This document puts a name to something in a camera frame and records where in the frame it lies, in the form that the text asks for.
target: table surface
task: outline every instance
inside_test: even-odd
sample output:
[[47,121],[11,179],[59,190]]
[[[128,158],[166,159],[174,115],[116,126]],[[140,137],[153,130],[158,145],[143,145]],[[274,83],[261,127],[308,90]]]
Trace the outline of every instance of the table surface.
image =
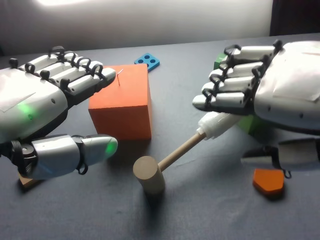
[[[109,66],[133,64],[144,53],[160,60],[149,73],[152,140],[120,142],[115,157],[91,166],[86,175],[73,172],[29,191],[19,188],[16,167],[0,158],[0,239],[319,239],[320,171],[294,172],[285,180],[284,197],[271,201],[253,188],[254,170],[240,163],[250,148],[302,134],[265,128],[253,138],[234,126],[169,167],[159,199],[146,198],[132,172],[137,158],[160,161],[195,133],[204,113],[191,101],[224,47],[272,45],[276,38],[319,41],[320,34],[79,51]],[[15,57],[26,63],[39,55]],[[0,58],[0,68],[9,58]],[[63,133],[96,133],[87,100],[52,132]]]

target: robotic hand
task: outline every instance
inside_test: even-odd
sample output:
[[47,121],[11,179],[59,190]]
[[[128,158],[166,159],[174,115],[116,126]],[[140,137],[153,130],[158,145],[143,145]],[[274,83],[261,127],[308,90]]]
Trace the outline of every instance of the robotic hand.
[[[256,115],[275,127],[320,135],[320,42],[232,45],[193,106],[203,111]],[[320,140],[298,139],[251,150],[241,159],[256,168],[320,169]]]
[[18,67],[0,70],[0,154],[26,178],[44,180],[111,157],[118,142],[108,135],[46,136],[68,110],[110,85],[116,71],[57,46]]

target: mallet handle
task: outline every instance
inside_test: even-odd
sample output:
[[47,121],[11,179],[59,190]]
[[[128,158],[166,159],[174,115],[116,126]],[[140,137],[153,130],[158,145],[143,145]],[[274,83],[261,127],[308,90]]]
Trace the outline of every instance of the mallet handle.
[[206,137],[205,133],[196,133],[189,140],[187,140],[184,144],[174,150],[169,156],[163,159],[158,163],[161,172],[167,169],[171,164],[173,164],[176,160],[181,158],[185,153],[187,153],[190,149],[192,149],[195,145],[201,142]]

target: gray wall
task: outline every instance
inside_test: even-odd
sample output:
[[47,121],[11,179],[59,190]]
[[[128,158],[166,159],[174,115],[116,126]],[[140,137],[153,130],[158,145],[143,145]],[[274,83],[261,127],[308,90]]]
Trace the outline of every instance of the gray wall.
[[40,1],[0,0],[5,55],[263,37],[272,10],[272,0]]

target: blue block with holes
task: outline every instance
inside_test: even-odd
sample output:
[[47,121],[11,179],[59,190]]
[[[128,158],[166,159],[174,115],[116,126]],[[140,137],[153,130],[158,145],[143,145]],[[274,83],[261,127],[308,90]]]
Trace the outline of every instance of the blue block with holes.
[[134,64],[146,64],[148,67],[148,72],[152,71],[160,65],[158,58],[152,56],[150,53],[146,53],[134,61]]

